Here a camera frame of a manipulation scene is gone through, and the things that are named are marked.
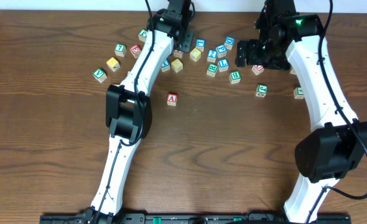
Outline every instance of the red block with letter a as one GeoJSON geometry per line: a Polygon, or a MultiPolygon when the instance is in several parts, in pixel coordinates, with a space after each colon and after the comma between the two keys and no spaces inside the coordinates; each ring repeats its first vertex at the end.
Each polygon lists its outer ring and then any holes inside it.
{"type": "Polygon", "coordinates": [[[167,97],[167,104],[170,106],[177,106],[178,95],[169,93],[167,97]]]}

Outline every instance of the wooden block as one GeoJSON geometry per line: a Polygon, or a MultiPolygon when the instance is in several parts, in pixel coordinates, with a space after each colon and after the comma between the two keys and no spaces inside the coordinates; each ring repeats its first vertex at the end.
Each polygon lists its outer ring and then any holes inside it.
{"type": "Polygon", "coordinates": [[[296,75],[296,72],[294,71],[294,68],[290,66],[290,74],[296,75]]]}
{"type": "Polygon", "coordinates": [[[239,83],[241,80],[241,75],[239,71],[231,72],[229,75],[229,81],[231,84],[239,83]]]}
{"type": "Polygon", "coordinates": [[[259,75],[261,74],[265,69],[262,65],[253,65],[253,68],[251,69],[254,74],[259,75]]]}
{"type": "Polygon", "coordinates": [[[184,53],[180,50],[174,50],[174,57],[177,57],[177,58],[182,58],[182,55],[184,53]]]}
{"type": "Polygon", "coordinates": [[[207,69],[207,75],[211,76],[211,77],[215,77],[216,71],[218,70],[218,66],[216,66],[216,64],[211,63],[208,66],[207,69]]]}
{"type": "Polygon", "coordinates": [[[216,56],[218,58],[224,57],[227,53],[228,49],[224,45],[219,45],[216,47],[216,56]]]}
{"type": "Polygon", "coordinates": [[[199,49],[201,52],[204,51],[205,46],[206,46],[206,40],[203,39],[196,40],[196,48],[199,49]]]}
{"type": "Polygon", "coordinates": [[[268,86],[258,85],[257,91],[256,91],[256,96],[265,97],[267,92],[268,92],[268,86]]]}
{"type": "Polygon", "coordinates": [[[116,53],[116,56],[125,57],[127,48],[124,44],[117,44],[114,52],[116,53]]]}
{"type": "Polygon", "coordinates": [[[190,59],[194,60],[195,62],[197,62],[200,57],[202,57],[202,52],[199,51],[197,48],[194,48],[191,52],[190,52],[190,59]]]}
{"type": "Polygon", "coordinates": [[[304,99],[304,92],[302,91],[301,87],[297,87],[294,90],[294,99],[304,99]]]}
{"type": "Polygon", "coordinates": [[[129,50],[131,51],[134,58],[138,58],[142,52],[141,48],[137,44],[132,46],[129,50]]]}
{"type": "Polygon", "coordinates": [[[147,30],[142,29],[141,31],[139,31],[138,33],[139,40],[146,42],[146,35],[147,35],[147,30]]]}
{"type": "Polygon", "coordinates": [[[100,83],[102,83],[106,78],[106,72],[103,71],[101,68],[98,68],[94,73],[93,76],[96,80],[98,80],[100,83]]]}
{"type": "Polygon", "coordinates": [[[227,71],[228,68],[229,68],[228,59],[224,58],[224,59],[218,61],[218,69],[219,69],[220,72],[227,71]]]}
{"type": "Polygon", "coordinates": [[[117,69],[119,69],[120,67],[120,63],[114,58],[114,57],[111,57],[107,62],[106,64],[108,65],[108,67],[110,68],[110,70],[112,71],[116,71],[117,69]]]}
{"type": "Polygon", "coordinates": [[[179,59],[175,59],[173,62],[171,62],[172,70],[175,72],[179,72],[184,68],[183,63],[179,59]]]}
{"type": "Polygon", "coordinates": [[[167,97],[167,105],[177,106],[178,95],[169,93],[167,97]]]}
{"type": "Polygon", "coordinates": [[[226,37],[225,43],[223,45],[226,47],[226,49],[232,50],[234,44],[235,44],[235,38],[226,37]]]}
{"type": "Polygon", "coordinates": [[[170,62],[168,59],[166,59],[165,61],[163,61],[163,64],[161,65],[161,71],[165,72],[170,70],[170,62]]]}
{"type": "Polygon", "coordinates": [[[207,62],[213,62],[215,63],[216,60],[216,51],[215,50],[209,50],[207,55],[207,62]]]}

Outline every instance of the cube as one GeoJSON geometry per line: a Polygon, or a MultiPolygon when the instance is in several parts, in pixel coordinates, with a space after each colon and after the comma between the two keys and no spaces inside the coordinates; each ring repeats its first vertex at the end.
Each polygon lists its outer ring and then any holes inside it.
{"type": "Polygon", "coordinates": [[[213,62],[215,63],[216,60],[216,51],[215,50],[209,50],[207,55],[207,62],[213,62]]]}
{"type": "Polygon", "coordinates": [[[302,91],[301,87],[297,87],[294,90],[294,99],[304,99],[304,92],[302,91]]]}
{"type": "Polygon", "coordinates": [[[114,58],[114,57],[111,57],[107,62],[106,64],[108,65],[108,67],[110,68],[110,70],[112,71],[116,71],[117,69],[119,69],[120,67],[120,64],[119,62],[114,58]]]}
{"type": "Polygon", "coordinates": [[[231,84],[239,83],[241,79],[241,75],[239,71],[231,72],[229,75],[229,81],[231,84]]]}
{"type": "Polygon", "coordinates": [[[170,62],[168,59],[166,59],[163,64],[161,65],[161,71],[162,72],[165,72],[165,71],[168,71],[170,70],[170,62]]]}
{"type": "Polygon", "coordinates": [[[208,66],[207,75],[209,75],[211,77],[215,77],[215,74],[216,74],[217,69],[218,69],[218,66],[216,66],[216,64],[211,63],[208,66]]]}
{"type": "Polygon", "coordinates": [[[167,97],[167,105],[177,106],[178,95],[169,93],[167,97]]]}
{"type": "Polygon", "coordinates": [[[254,74],[259,75],[264,71],[264,67],[262,65],[253,65],[251,70],[254,72],[254,74]]]}
{"type": "Polygon", "coordinates": [[[124,44],[117,44],[114,52],[116,53],[116,56],[125,57],[127,48],[124,44]]]}
{"type": "Polygon", "coordinates": [[[268,92],[268,86],[258,85],[257,91],[256,91],[256,96],[265,97],[267,92],[268,92]]]}
{"type": "Polygon", "coordinates": [[[139,40],[146,42],[146,35],[147,35],[147,30],[142,29],[141,31],[139,31],[138,33],[139,40]]]}
{"type": "Polygon", "coordinates": [[[296,72],[294,71],[294,68],[290,66],[290,74],[296,75],[296,72]]]}
{"type": "Polygon", "coordinates": [[[235,44],[235,38],[226,37],[225,43],[223,44],[228,50],[232,50],[233,45],[235,44]]]}
{"type": "Polygon", "coordinates": [[[102,68],[98,68],[94,73],[93,76],[96,80],[98,80],[100,83],[102,83],[106,78],[106,72],[102,70],[102,68]]]}
{"type": "Polygon", "coordinates": [[[197,62],[201,56],[202,56],[202,52],[199,51],[197,48],[194,48],[190,52],[190,59],[194,60],[195,62],[197,62]]]}
{"type": "Polygon", "coordinates": [[[132,46],[129,50],[131,51],[134,58],[138,58],[142,52],[141,48],[137,44],[132,46]]]}
{"type": "Polygon", "coordinates": [[[228,50],[226,49],[226,47],[224,45],[219,45],[219,46],[216,47],[216,56],[218,58],[224,57],[226,55],[227,51],[228,50]]]}
{"type": "Polygon", "coordinates": [[[228,59],[224,58],[224,59],[218,61],[218,69],[219,69],[220,72],[227,71],[228,68],[229,68],[228,59]]]}
{"type": "Polygon", "coordinates": [[[196,48],[199,49],[201,52],[204,51],[205,46],[206,46],[206,40],[203,39],[196,40],[196,48]]]}
{"type": "Polygon", "coordinates": [[[179,72],[184,68],[183,63],[179,59],[175,59],[173,62],[171,62],[172,70],[175,72],[179,72]]]}
{"type": "Polygon", "coordinates": [[[174,50],[174,57],[182,58],[184,53],[180,50],[174,50]]]}

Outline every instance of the white wall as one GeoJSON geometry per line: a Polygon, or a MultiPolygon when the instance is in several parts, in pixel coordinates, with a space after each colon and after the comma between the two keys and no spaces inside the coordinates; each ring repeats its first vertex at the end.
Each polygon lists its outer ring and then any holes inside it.
{"type": "MultiPolygon", "coordinates": [[[[197,11],[259,12],[264,0],[193,0],[197,11]]],[[[367,0],[333,0],[334,12],[367,13],[367,0]]],[[[149,0],[153,11],[167,0],[149,0]]],[[[299,12],[327,12],[328,0],[295,0],[299,12]]],[[[144,0],[0,0],[0,9],[145,11],[144,0]]]]}

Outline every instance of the wood grain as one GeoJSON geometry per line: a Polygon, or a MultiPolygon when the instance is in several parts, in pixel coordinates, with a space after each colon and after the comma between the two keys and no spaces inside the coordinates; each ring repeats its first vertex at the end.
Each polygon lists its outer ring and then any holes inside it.
{"type": "MultiPolygon", "coordinates": [[[[190,28],[207,40],[206,52],[227,35],[257,38],[258,13],[199,12],[190,28]]],[[[100,84],[92,72],[106,67],[116,43],[143,43],[144,12],[0,11],[0,223],[38,223],[43,213],[76,213],[98,189],[108,148],[105,92],[135,63],[100,84]]],[[[352,108],[367,121],[367,15],[335,14],[328,34],[332,64],[352,108]]],[[[207,55],[183,56],[183,70],[159,74],[152,90],[153,124],[134,156],[124,191],[126,208],[157,213],[277,210],[298,176],[294,148],[309,134],[304,100],[289,72],[234,65],[206,76],[207,55]],[[255,98],[259,83],[265,99],[255,98]],[[166,105],[168,92],[177,107],[166,105]]],[[[367,161],[338,184],[352,194],[367,190],[367,161]]],[[[330,193],[324,212],[348,212],[367,223],[367,200],[330,193]]]]}

